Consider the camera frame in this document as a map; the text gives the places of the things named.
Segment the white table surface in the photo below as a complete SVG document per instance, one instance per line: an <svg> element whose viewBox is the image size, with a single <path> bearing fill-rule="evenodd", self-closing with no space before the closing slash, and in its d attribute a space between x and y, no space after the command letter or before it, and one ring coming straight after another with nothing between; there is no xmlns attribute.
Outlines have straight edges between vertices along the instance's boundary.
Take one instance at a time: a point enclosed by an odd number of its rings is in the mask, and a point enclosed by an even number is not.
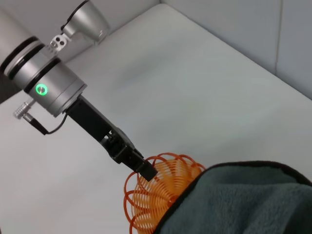
<svg viewBox="0 0 312 234"><path fill-rule="evenodd" d="M158 5L69 63L84 96L144 156L191 155L209 167L286 163L312 179L312 102L167 5ZM41 136L0 105L0 227L5 233L128 233L130 173L70 118ZM31 112L49 129L61 121Z"/></svg>

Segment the black band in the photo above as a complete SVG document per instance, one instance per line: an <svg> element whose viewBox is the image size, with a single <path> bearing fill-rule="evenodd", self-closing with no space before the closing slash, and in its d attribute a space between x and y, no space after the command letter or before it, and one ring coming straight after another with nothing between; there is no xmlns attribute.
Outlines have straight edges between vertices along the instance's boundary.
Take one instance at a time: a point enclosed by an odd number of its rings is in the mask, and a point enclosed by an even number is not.
<svg viewBox="0 0 312 234"><path fill-rule="evenodd" d="M29 84L24 88L25 93L29 93L30 90L35 86L35 84L45 75L47 74L52 68L54 68L57 64L59 64L61 60L59 58L53 59L51 62L48 63L32 80Z"/></svg>
<svg viewBox="0 0 312 234"><path fill-rule="evenodd" d="M18 55L23 49L26 48L26 46L30 45L36 40L39 40L39 39L36 37L31 37L25 40L24 42L22 42L18 47L16 47L15 50L13 50L13 52L10 53L10 55L6 57L6 59L3 61L2 65L0 66L0 73L4 72L6 67L10 64L10 62L12 62L12 60L15 58L16 55Z"/></svg>
<svg viewBox="0 0 312 234"><path fill-rule="evenodd" d="M8 77L10 80L13 80L15 75L19 72L19 70L27 63L33 56L35 56L42 48L44 44L37 45L34 49L29 51L10 71Z"/></svg>

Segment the gray cloth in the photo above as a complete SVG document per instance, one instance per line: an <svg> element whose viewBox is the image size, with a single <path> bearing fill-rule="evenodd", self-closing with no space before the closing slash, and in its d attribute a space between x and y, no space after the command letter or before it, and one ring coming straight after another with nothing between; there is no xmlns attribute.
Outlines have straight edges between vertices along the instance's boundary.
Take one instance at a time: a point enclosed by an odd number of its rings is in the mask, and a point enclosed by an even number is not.
<svg viewBox="0 0 312 234"><path fill-rule="evenodd" d="M312 187L278 168L215 167L182 196L155 233L312 234Z"/></svg>

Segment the orange coil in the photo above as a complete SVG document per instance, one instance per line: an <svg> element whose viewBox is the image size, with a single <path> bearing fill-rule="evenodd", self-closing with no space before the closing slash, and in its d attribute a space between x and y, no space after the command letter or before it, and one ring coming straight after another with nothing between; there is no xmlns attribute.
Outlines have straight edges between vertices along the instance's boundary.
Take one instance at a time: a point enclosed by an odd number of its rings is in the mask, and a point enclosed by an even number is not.
<svg viewBox="0 0 312 234"><path fill-rule="evenodd" d="M205 168L187 155L164 153L147 159L158 170L150 182L138 173L131 173L124 186L123 207L130 222L130 234L152 234L176 199ZM136 175L136 187L127 191L127 183ZM131 206L128 213L127 202Z"/></svg>

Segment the white wall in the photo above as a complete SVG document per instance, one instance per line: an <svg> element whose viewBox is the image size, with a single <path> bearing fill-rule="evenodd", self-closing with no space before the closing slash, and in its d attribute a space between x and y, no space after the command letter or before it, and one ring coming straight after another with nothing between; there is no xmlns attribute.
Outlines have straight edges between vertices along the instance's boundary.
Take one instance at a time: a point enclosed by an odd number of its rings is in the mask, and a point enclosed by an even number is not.
<svg viewBox="0 0 312 234"><path fill-rule="evenodd" d="M312 99L312 1L284 0L277 75Z"/></svg>
<svg viewBox="0 0 312 234"><path fill-rule="evenodd" d="M281 0L162 0L275 73Z"/></svg>
<svg viewBox="0 0 312 234"><path fill-rule="evenodd" d="M60 33L60 27L83 0L0 0L44 43ZM108 20L113 31L159 3L159 0L92 0ZM68 60L88 46L80 42L63 56Z"/></svg>

